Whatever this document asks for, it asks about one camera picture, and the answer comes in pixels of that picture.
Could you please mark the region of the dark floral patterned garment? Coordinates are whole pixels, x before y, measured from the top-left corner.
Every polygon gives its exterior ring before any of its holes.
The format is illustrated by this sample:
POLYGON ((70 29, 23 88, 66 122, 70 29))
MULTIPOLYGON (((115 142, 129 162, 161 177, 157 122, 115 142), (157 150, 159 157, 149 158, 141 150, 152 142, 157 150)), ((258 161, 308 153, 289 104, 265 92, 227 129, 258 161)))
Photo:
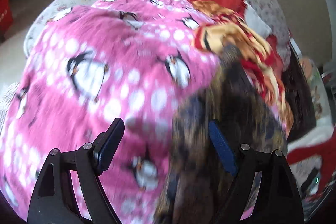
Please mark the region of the dark floral patterned garment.
POLYGON ((209 86, 185 99, 173 117, 168 175, 155 223, 214 223, 223 215, 243 144, 288 150, 285 130, 250 84, 236 46, 226 46, 209 86))

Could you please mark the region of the white ornate chair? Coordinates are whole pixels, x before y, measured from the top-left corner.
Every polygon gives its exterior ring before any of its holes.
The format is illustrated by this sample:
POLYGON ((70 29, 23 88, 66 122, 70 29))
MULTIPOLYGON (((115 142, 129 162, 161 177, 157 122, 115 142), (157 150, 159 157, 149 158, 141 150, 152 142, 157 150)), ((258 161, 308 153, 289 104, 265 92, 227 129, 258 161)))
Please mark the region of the white ornate chair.
POLYGON ((320 198, 335 173, 335 127, 323 117, 305 136, 288 145, 288 164, 303 200, 320 198))

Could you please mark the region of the dark carved wooden headboard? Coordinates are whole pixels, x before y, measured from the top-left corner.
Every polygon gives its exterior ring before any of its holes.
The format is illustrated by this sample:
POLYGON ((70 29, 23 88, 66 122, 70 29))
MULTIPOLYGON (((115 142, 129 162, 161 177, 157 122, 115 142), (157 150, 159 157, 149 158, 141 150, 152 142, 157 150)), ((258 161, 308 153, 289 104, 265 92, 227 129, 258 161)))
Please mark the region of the dark carved wooden headboard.
POLYGON ((317 121, 310 88, 299 63, 298 55, 291 44, 289 49, 290 63, 282 73, 282 81, 285 87, 285 99, 293 113, 293 125, 287 139, 291 143, 314 129, 317 121))

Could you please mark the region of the pink penguin fleece blanket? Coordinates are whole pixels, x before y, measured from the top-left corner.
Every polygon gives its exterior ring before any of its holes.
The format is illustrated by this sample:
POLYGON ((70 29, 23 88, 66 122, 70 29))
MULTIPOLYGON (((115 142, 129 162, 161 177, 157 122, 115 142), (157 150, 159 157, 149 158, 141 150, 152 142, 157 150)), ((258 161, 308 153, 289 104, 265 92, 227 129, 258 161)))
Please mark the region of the pink penguin fleece blanket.
POLYGON ((187 0, 99 0, 47 22, 1 133, 1 192, 17 219, 27 220, 52 149, 77 150, 120 118, 123 137, 100 181, 122 223, 155 223, 174 114, 219 64, 191 45, 213 22, 187 0))

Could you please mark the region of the red and gold floral blanket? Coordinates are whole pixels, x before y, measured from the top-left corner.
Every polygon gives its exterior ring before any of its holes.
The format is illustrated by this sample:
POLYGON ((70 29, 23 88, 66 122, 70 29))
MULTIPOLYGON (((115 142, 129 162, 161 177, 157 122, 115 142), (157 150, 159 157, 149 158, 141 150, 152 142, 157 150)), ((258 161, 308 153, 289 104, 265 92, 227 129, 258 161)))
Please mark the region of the red and gold floral blanket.
POLYGON ((194 1, 194 9, 210 16, 213 23, 203 24, 195 31, 191 43, 200 51, 220 55, 224 47, 233 45, 241 53, 240 63, 248 72, 258 94, 270 107, 276 107, 277 115, 289 135, 294 117, 285 99, 285 87, 281 77, 274 72, 276 54, 270 44, 248 27, 240 15, 212 1, 194 1))

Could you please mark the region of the white rectangular pillow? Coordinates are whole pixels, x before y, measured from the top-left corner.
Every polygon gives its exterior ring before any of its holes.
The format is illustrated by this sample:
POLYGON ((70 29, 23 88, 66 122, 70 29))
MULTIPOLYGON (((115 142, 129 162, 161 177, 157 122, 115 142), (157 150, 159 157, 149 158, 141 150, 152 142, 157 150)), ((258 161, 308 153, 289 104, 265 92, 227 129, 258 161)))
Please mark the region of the white rectangular pillow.
POLYGON ((272 29, 258 16, 248 2, 244 2, 244 4, 246 5, 244 20, 247 26, 266 39, 272 33, 272 29))

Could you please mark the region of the red paper gift bag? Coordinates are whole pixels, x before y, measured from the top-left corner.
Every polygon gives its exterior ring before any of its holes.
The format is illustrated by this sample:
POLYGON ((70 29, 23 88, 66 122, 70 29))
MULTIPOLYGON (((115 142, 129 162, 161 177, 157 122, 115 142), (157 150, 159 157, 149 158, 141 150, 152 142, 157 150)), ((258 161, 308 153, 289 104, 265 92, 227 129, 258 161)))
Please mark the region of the red paper gift bag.
POLYGON ((4 35, 13 24, 9 0, 0 0, 0 30, 4 35))

